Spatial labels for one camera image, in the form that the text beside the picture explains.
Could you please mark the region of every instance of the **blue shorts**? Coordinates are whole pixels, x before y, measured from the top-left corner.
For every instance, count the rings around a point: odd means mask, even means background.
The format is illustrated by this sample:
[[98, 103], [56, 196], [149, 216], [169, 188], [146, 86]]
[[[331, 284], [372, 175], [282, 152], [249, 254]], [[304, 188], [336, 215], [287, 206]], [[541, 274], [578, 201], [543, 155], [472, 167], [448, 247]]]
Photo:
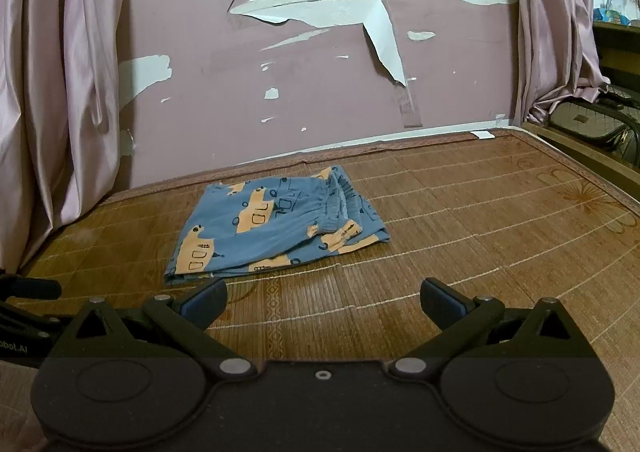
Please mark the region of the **blue shorts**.
[[341, 167], [311, 177], [209, 185], [180, 233], [168, 285], [291, 267], [388, 241]]

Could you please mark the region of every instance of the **bamboo mat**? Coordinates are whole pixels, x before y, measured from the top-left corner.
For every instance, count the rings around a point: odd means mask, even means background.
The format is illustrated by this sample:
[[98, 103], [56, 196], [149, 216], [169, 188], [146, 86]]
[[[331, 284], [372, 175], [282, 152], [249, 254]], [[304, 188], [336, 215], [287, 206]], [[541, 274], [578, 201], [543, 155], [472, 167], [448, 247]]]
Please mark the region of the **bamboo mat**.
[[208, 330], [212, 337], [258, 363], [389, 359], [437, 333], [420, 311], [424, 277], [511, 307], [559, 297], [616, 386], [604, 443], [638, 450], [638, 204], [526, 134], [495, 134], [295, 156], [174, 181], [151, 194], [128, 191], [62, 230], [23, 270], [57, 279], [63, 297], [15, 304], [74, 313], [95, 295], [115, 307], [138, 306], [159, 291], [179, 295], [193, 285], [164, 289], [162, 274], [207, 183], [310, 175], [337, 163], [385, 220], [391, 242], [228, 280], [228, 307]]

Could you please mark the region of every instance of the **flower pattern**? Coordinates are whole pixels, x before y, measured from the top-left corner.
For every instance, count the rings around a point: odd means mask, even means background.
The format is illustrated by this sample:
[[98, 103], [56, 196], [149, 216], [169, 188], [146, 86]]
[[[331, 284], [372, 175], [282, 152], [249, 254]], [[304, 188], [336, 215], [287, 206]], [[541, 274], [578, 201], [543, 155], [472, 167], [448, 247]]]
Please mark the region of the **flower pattern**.
[[638, 225], [638, 219], [626, 207], [592, 183], [571, 172], [556, 169], [551, 173], [539, 174], [538, 179], [556, 188], [565, 200], [578, 204], [582, 212], [596, 216], [607, 229], [614, 233], [621, 234], [626, 227]]

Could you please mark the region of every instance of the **satin curtain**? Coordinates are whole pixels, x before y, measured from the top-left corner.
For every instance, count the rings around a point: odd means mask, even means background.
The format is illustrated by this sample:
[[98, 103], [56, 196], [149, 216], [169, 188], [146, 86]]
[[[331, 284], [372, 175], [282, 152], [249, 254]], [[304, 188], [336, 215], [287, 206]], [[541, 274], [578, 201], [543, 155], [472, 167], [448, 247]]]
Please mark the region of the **satin curtain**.
[[0, 267], [113, 187], [122, 0], [0, 0]]
[[593, 0], [520, 0], [514, 120], [543, 123], [570, 96], [593, 102], [609, 83], [593, 39]]

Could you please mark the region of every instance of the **screw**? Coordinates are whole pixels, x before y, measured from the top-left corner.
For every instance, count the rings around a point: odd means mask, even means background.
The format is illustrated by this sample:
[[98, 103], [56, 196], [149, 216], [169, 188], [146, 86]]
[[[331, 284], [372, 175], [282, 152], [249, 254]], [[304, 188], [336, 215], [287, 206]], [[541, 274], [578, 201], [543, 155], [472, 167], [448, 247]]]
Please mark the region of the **screw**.
[[245, 374], [251, 369], [251, 362], [244, 358], [227, 358], [220, 363], [220, 371], [226, 374]]
[[426, 368], [425, 361], [414, 356], [406, 356], [396, 361], [396, 369], [406, 374], [417, 374], [418, 372], [423, 372]]

